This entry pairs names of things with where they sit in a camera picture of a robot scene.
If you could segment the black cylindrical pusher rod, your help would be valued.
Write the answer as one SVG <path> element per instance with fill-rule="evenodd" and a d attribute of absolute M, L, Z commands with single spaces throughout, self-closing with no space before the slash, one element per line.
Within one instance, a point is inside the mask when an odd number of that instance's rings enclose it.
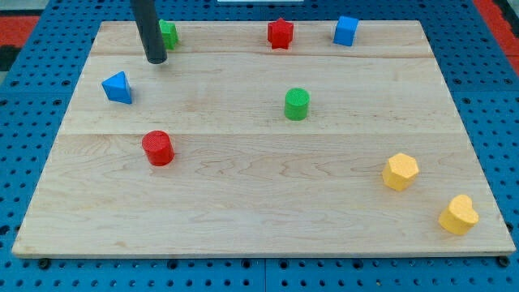
<path fill-rule="evenodd" d="M 167 60 L 167 53 L 155 2 L 153 0 L 130 0 L 130 3 L 146 59 L 151 64 L 162 64 Z"/>

